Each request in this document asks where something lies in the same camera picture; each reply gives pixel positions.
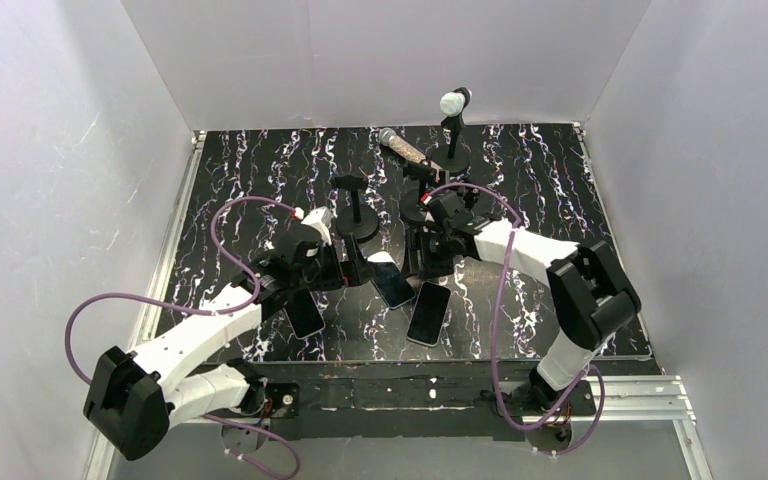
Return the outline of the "black phone stand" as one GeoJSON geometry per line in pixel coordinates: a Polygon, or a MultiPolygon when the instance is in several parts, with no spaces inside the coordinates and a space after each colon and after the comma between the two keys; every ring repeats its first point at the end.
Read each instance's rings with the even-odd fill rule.
{"type": "Polygon", "coordinates": [[[364,203],[360,195],[369,186],[365,176],[339,175],[330,180],[333,189],[344,190],[349,194],[349,206],[336,216],[336,229],[340,237],[352,235],[357,243],[373,239],[380,229],[380,217],[377,211],[364,203]]]}
{"type": "Polygon", "coordinates": [[[436,188],[449,180],[449,171],[442,169],[433,161],[408,161],[402,165],[403,177],[418,182],[418,186],[409,189],[399,200],[400,219],[411,225],[423,226],[430,222],[424,206],[428,187],[436,188]]]}

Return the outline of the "blue smartphone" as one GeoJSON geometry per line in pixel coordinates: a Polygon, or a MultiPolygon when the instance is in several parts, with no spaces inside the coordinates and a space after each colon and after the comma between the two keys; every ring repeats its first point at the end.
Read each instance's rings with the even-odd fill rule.
{"type": "Polygon", "coordinates": [[[389,309],[399,308],[414,300],[416,292],[402,276],[394,258],[380,251],[367,258],[373,270],[372,283],[389,309]]]}

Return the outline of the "black phone stand front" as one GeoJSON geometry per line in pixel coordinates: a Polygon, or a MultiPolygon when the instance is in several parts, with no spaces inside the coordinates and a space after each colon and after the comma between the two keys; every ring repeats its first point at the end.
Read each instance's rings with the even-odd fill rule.
{"type": "Polygon", "coordinates": [[[336,229],[340,237],[352,235],[357,243],[373,239],[380,229],[380,217],[377,211],[364,203],[360,195],[369,186],[365,176],[339,175],[330,180],[333,189],[344,190],[349,194],[349,206],[336,216],[336,229]]]}

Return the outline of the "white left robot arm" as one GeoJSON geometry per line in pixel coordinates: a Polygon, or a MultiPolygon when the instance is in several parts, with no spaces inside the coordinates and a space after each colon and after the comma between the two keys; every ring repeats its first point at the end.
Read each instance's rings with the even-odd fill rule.
{"type": "Polygon", "coordinates": [[[203,373],[212,354],[285,311],[300,311],[318,291],[361,286],[373,277],[354,234],[338,258],[322,223],[300,223],[279,246],[166,333],[130,351],[114,346],[98,359],[83,415],[128,460],[151,452],[174,427],[217,410],[257,415],[270,402],[269,381],[232,359],[203,373]]]}

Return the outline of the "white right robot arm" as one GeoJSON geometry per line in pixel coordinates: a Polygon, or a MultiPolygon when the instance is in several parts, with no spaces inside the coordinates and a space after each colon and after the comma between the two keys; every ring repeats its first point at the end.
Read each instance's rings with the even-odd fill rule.
{"type": "Polygon", "coordinates": [[[554,402],[607,339],[635,320],[641,299],[604,241],[555,240],[492,213],[475,213],[453,189],[422,198],[435,259],[470,257],[507,265],[551,292],[559,332],[530,372],[528,397],[554,402]]]}

